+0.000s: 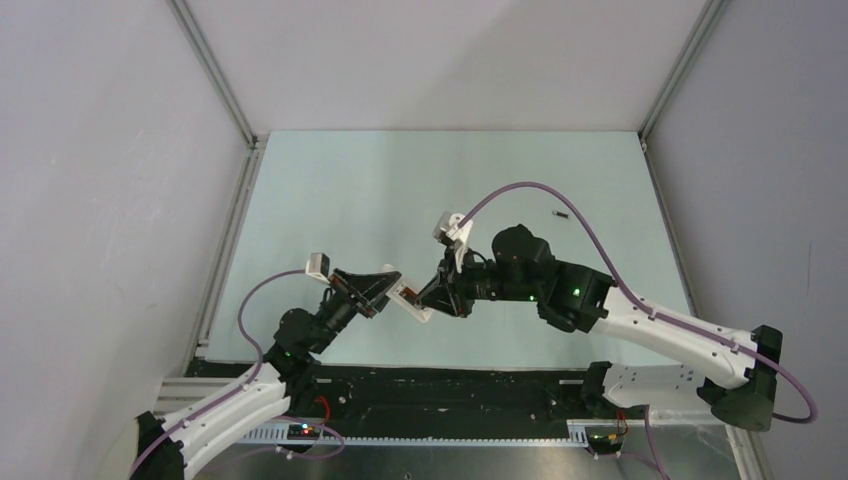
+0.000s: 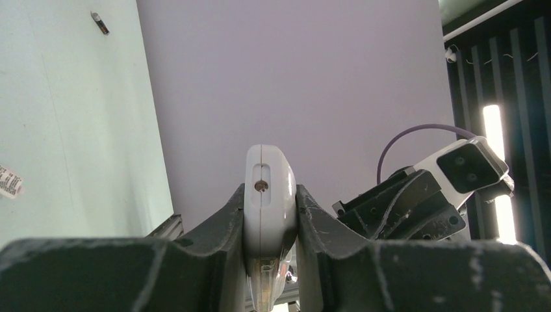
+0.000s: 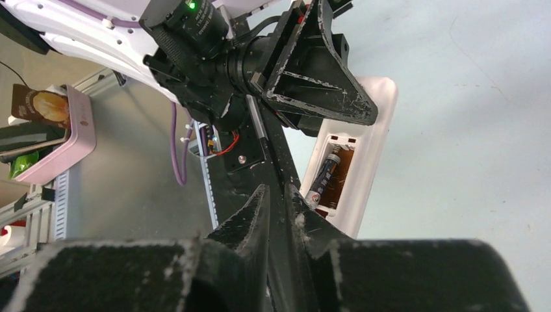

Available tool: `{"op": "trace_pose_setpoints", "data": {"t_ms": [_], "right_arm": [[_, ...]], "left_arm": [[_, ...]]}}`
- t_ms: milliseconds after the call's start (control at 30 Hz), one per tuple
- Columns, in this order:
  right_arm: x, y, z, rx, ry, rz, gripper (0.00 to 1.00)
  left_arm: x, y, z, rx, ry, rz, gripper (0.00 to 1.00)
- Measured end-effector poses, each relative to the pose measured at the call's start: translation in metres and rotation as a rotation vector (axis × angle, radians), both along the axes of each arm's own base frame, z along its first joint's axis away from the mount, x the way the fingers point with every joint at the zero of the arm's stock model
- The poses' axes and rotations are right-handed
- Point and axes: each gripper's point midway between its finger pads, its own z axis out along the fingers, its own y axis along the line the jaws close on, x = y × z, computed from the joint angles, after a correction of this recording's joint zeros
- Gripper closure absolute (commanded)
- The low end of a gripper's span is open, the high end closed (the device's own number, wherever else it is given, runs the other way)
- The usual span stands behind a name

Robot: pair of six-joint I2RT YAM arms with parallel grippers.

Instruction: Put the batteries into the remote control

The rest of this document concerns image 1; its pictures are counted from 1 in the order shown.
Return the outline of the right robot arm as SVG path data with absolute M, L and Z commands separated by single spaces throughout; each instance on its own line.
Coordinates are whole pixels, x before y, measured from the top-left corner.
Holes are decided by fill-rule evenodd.
M 734 427 L 770 429 L 776 396 L 780 331 L 762 325 L 732 329 L 651 304 L 610 275 L 558 260 L 547 241 L 523 225 L 498 232 L 493 257 L 440 235 L 443 259 L 416 298 L 417 305 L 466 318 L 478 300 L 532 302 L 558 330 L 619 338 L 677 361 L 640 379 L 636 369 L 595 362 L 580 392 L 584 410 L 598 418 L 650 404 L 707 407 Z

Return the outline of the white remote control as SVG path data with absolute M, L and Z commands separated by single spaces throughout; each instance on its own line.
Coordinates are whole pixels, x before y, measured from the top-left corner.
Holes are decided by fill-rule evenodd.
M 417 303 L 418 291 L 408 282 L 399 280 L 391 287 L 387 296 L 419 323 L 429 322 L 433 310 Z

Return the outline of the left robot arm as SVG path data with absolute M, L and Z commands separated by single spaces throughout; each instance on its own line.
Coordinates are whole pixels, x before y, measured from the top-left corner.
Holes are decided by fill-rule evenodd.
M 309 276 L 326 285 L 329 295 L 316 312 L 287 311 L 275 342 L 263 350 L 242 319 L 249 301 L 269 283 L 291 275 Z M 254 348 L 255 363 L 243 374 L 203 399 L 162 418 L 151 412 L 135 420 L 137 456 L 131 479 L 192 479 L 222 452 L 262 424 L 286 413 L 302 416 L 314 406 L 316 393 L 307 383 L 322 352 L 358 315 L 372 318 L 391 299 L 403 276 L 397 270 L 351 274 L 312 264 L 272 275 L 244 297 L 237 327 Z

